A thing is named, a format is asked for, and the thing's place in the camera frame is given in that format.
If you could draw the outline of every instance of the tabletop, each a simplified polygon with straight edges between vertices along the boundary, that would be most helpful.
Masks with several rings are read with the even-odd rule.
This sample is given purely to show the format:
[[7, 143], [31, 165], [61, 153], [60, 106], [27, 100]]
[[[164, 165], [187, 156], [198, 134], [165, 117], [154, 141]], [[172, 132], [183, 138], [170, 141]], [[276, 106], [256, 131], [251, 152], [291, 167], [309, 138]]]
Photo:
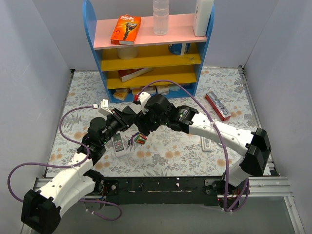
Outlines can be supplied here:
[[[257, 128], [248, 99], [237, 69], [208, 69], [201, 72], [196, 99], [208, 110], [213, 119], [219, 120], [208, 101], [204, 98], [212, 90], [231, 112], [231, 118], [226, 122], [237, 128], [255, 130]], [[107, 98], [107, 94], [98, 72], [75, 72], [69, 89], [64, 113], [80, 107], [98, 103]], [[176, 107], [188, 105], [201, 109], [189, 98], [174, 98], [169, 100]], [[135, 111], [140, 106], [131, 102], [112, 103], [109, 108], [122, 110], [126, 105]], [[69, 138], [81, 141], [87, 133], [90, 121], [102, 115], [93, 109], [83, 109], [71, 113], [65, 118], [62, 129]], [[203, 152], [199, 136], [174, 132], [160, 126], [152, 132], [144, 145], [134, 143], [127, 146], [129, 137], [137, 132], [135, 125], [126, 132], [121, 132], [126, 147], [126, 155], [116, 157], [112, 142], [105, 147], [106, 152], [94, 169], [104, 176], [221, 176], [225, 170], [225, 158], [222, 147], [212, 142], [213, 150]], [[65, 140], [56, 134], [49, 163], [66, 165], [79, 146]], [[229, 164], [234, 164], [239, 158], [236, 152], [228, 148]], [[46, 177], [54, 177], [60, 169], [47, 168]], [[270, 175], [268, 167], [264, 175]]]

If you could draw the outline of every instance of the gray leaf pattern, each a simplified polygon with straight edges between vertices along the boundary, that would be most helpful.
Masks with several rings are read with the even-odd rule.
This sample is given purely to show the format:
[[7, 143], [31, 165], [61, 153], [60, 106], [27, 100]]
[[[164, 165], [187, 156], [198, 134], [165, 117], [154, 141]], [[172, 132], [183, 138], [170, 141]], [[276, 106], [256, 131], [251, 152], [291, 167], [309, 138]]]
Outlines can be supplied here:
[[[231, 112], [232, 116], [227, 124], [249, 130], [256, 128], [256, 121], [250, 111], [237, 69], [202, 70], [195, 97], [213, 119], [219, 120], [204, 98], [209, 90], [213, 90]], [[79, 106], [99, 103], [103, 98], [107, 98], [107, 94], [98, 72], [75, 72], [64, 113]], [[170, 99], [170, 102], [175, 106], [188, 105], [201, 111], [194, 101], [187, 97]], [[130, 105], [135, 112], [140, 111], [140, 106], [131, 102], [112, 103], [109, 107], [122, 110], [126, 105]], [[90, 121], [101, 116], [100, 113], [92, 109], [75, 111], [63, 122], [64, 134], [81, 141], [87, 133]], [[213, 151], [205, 153], [201, 150], [199, 136], [173, 132], [171, 129], [161, 126], [148, 136], [144, 145], [135, 143], [133, 146], [128, 146], [129, 137], [136, 132], [136, 126], [132, 126], [126, 132], [121, 133], [127, 151], [123, 157], [115, 156], [113, 145], [109, 141], [105, 145], [105, 154], [94, 166], [94, 169], [104, 176], [220, 176], [225, 170], [223, 149], [214, 142], [212, 143]], [[49, 163], [66, 165], [77, 148], [76, 144], [66, 141], [58, 131]], [[230, 165], [240, 158], [229, 148], [228, 153]], [[48, 168], [46, 176], [53, 177], [58, 172], [59, 169]], [[268, 168], [265, 170], [265, 175], [270, 175]]]

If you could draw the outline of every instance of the blue package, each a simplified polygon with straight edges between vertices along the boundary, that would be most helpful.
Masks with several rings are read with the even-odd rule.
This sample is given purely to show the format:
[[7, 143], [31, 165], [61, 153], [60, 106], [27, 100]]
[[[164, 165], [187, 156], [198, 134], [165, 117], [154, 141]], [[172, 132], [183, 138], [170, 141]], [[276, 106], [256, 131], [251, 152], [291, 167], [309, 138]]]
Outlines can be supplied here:
[[190, 50], [190, 43], [169, 44], [169, 51], [174, 55], [184, 55]]

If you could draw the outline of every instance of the orange box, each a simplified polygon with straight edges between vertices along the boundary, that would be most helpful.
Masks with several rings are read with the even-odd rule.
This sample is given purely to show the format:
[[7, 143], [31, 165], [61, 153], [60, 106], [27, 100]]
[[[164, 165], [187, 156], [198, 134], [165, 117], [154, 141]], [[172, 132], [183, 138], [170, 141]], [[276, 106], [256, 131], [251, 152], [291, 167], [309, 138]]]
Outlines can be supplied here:
[[134, 45], [140, 25], [140, 16], [120, 16], [111, 37], [111, 43], [115, 45]]

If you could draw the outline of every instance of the remote control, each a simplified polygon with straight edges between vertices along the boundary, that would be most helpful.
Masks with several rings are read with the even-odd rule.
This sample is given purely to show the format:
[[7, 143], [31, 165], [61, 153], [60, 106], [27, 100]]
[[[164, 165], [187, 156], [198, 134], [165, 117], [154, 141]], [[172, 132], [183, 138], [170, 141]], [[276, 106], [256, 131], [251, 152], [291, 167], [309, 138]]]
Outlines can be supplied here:
[[203, 136], [201, 136], [200, 139], [201, 139], [201, 148], [204, 152], [210, 152], [213, 150], [211, 147], [210, 139], [206, 139]]
[[112, 141], [113, 141], [113, 146], [114, 146], [116, 157], [122, 157], [126, 155], [126, 150], [122, 142], [120, 133], [113, 135]]

